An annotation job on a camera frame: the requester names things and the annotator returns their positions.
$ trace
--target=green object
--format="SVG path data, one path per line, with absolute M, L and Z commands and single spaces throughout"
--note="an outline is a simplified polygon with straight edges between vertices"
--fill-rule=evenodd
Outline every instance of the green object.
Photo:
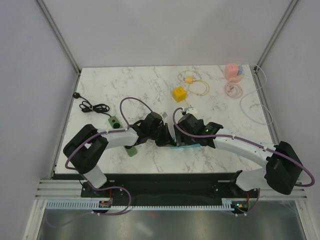
M 122 128 L 121 123 L 118 121 L 116 116 L 112 116 L 108 119 L 111 127 L 113 129 L 120 129 Z M 135 146 L 125 146 L 124 149 L 126 150 L 126 153 L 129 155 L 129 157 L 132 157 L 138 153 Z

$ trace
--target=marble table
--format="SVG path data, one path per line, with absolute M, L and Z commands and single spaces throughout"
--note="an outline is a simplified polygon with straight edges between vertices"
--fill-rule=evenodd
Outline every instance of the marble table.
M 251 139 L 271 143 L 271 136 L 266 125 L 253 122 L 240 110 L 240 98 L 227 96 L 224 86 L 223 65 L 207 66 L 146 66 L 146 67 L 103 67 L 84 68 L 82 70 L 77 92 L 87 98 L 93 105 L 105 103 L 110 106 L 110 114 L 116 115 L 124 124 L 119 111 L 120 101 L 128 96 L 146 102 L 154 112 L 166 112 L 164 119 L 173 131 L 172 114 L 178 107 L 193 106 L 196 117 L 204 123 L 215 122 Z M 179 82 L 177 75 L 184 70 L 198 71 L 202 79 L 210 86 L 205 96 L 198 96 L 187 91 L 187 98 L 175 102 L 172 90 L 178 86 L 188 89 L 187 84 Z M 244 77 L 239 83 L 244 94 L 255 89 L 254 80 L 248 65 L 244 65 Z M 201 83 L 191 86 L 193 92 L 202 92 Z M 97 129 L 111 129 L 108 116 L 95 112 L 83 113 L 79 108 L 81 99 L 74 99 L 64 133 L 62 148 L 56 163 L 55 174 L 74 174 L 65 169 L 67 158 L 62 149 L 86 124 Z M 257 92 L 243 99 L 242 106 L 252 118 L 265 123 L 262 107 Z M 123 112 L 130 123 L 143 119 L 148 109 L 134 100 L 123 103 Z M 98 165 L 104 173 L 221 173 L 238 170 L 254 170 L 257 164 L 243 157 L 223 150 L 206 147 L 176 148 L 157 147 L 152 141 L 136 146 L 137 154 L 129 157 L 123 147 L 104 151 Z

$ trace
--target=gray floor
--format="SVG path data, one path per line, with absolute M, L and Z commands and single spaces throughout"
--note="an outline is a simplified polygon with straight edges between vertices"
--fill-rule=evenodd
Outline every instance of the gray floor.
M 46 210 L 63 224 L 81 210 Z M 42 223 L 39 240 L 305 240 L 294 202 L 259 202 L 248 216 L 217 211 L 130 211 L 87 215 L 59 228 Z

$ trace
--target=yellow cable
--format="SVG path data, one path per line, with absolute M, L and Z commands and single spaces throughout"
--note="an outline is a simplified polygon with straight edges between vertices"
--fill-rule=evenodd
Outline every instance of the yellow cable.
M 188 73 L 188 72 L 193 73 L 193 74 L 192 74 L 193 77 L 195 77 L 195 76 L 197 77 L 197 79 L 193 80 L 193 82 L 201 82 L 201 83 L 203 83 L 203 84 L 205 85 L 205 91 L 204 91 L 204 92 L 202 92 L 202 93 L 197 93 L 197 92 L 192 91 L 192 90 L 190 89 L 191 83 L 187 83 L 187 82 L 183 81 L 183 79 L 182 79 L 183 74 L 184 74 L 184 73 Z M 204 96 L 204 95 L 206 95 L 206 94 L 209 92 L 209 90 L 210 90 L 209 84 L 208 84 L 206 81 L 202 80 L 201 74 L 200 74 L 199 72 L 195 71 L 195 70 L 184 70 L 184 71 L 180 72 L 177 77 L 178 77 L 178 80 L 179 80 L 181 83 L 189 84 L 189 85 L 188 85 L 188 90 L 189 90 L 190 93 L 192 93 L 192 94 L 195 94 L 195 95 L 198 95 L 198 96 Z

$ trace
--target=black plug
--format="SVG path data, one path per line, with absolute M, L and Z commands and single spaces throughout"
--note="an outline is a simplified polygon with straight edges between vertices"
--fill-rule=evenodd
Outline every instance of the black plug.
M 74 92 L 74 93 L 72 94 L 72 97 L 75 98 L 75 99 L 78 99 L 78 98 L 81 97 L 81 95 L 80 95 L 80 93 L 78 93 L 78 92 Z

